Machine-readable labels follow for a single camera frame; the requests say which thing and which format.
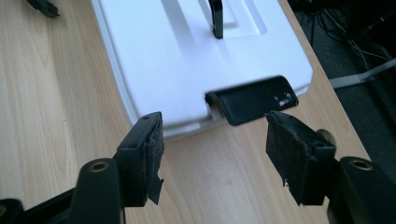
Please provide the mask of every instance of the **metal leg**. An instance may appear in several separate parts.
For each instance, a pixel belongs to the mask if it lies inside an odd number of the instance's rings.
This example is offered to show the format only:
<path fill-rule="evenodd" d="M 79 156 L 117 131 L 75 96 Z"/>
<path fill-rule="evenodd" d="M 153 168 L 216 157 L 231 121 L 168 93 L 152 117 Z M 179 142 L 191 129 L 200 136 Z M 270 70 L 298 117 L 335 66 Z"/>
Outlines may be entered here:
<path fill-rule="evenodd" d="M 396 58 L 390 60 L 387 63 L 383 63 L 378 67 L 375 67 L 364 73 L 351 75 L 347 77 L 332 78 L 330 79 L 330 83 L 332 83 L 332 87 L 334 89 L 361 84 L 363 82 L 373 80 L 373 76 L 381 72 L 384 72 L 394 66 L 396 66 Z"/>

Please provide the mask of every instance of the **light wood tabletop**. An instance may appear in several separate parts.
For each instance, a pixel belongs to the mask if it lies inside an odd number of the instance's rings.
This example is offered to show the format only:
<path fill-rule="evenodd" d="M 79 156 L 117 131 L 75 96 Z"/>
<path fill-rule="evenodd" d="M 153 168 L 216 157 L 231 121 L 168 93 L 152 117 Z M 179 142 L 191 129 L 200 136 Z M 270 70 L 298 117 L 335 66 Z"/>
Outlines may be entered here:
<path fill-rule="evenodd" d="M 368 158 L 286 0 L 313 68 L 286 112 L 332 133 L 336 158 Z M 31 208 L 76 185 L 86 162 L 111 158 L 131 126 L 88 0 L 56 1 L 55 20 L 24 0 L 0 1 L 0 199 Z M 265 153 L 267 122 L 223 125 L 165 144 L 159 205 L 128 223 L 327 223 L 327 206 L 297 206 Z"/>

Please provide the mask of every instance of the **wood grain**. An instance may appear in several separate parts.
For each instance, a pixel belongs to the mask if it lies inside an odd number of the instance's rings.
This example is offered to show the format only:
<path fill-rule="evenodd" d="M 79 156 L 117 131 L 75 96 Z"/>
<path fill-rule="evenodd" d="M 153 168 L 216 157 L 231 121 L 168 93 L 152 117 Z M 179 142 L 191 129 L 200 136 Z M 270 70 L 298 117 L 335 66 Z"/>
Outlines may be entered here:
<path fill-rule="evenodd" d="M 89 1 L 56 1 L 52 20 L 25 1 L 0 2 L 0 198 L 25 208 L 71 189 L 79 168 L 112 157 L 130 125 Z M 368 158 L 286 1 L 314 68 L 287 112 L 336 139 L 337 158 Z M 129 223 L 326 223 L 326 206 L 297 206 L 266 156 L 267 124 L 223 125 L 165 144 L 159 206 L 128 208 Z"/>

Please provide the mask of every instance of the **white plastic container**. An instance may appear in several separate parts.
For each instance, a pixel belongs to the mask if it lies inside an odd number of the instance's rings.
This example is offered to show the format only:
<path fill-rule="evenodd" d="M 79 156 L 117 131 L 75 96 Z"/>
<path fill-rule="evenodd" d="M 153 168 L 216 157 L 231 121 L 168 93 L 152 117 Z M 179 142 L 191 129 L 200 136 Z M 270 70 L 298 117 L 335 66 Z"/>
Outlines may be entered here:
<path fill-rule="evenodd" d="M 212 33 L 207 0 L 92 0 L 132 124 L 163 113 L 164 137 L 222 120 L 205 94 L 285 77 L 298 96 L 312 68 L 276 0 L 223 0 L 224 38 Z"/>

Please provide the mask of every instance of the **dark floor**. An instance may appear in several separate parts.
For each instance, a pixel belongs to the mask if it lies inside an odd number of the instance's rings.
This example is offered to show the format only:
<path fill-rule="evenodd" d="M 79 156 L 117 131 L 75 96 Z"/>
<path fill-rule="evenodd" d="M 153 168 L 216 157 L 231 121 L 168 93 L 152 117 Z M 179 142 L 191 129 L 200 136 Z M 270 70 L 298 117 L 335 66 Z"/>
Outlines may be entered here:
<path fill-rule="evenodd" d="M 312 13 L 295 12 L 303 30 L 329 78 L 367 70 L 358 51 L 328 37 L 318 17 L 312 35 Z M 369 68 L 377 65 L 367 62 Z M 372 161 L 396 183 L 396 72 L 383 73 L 375 80 L 335 91 Z"/>

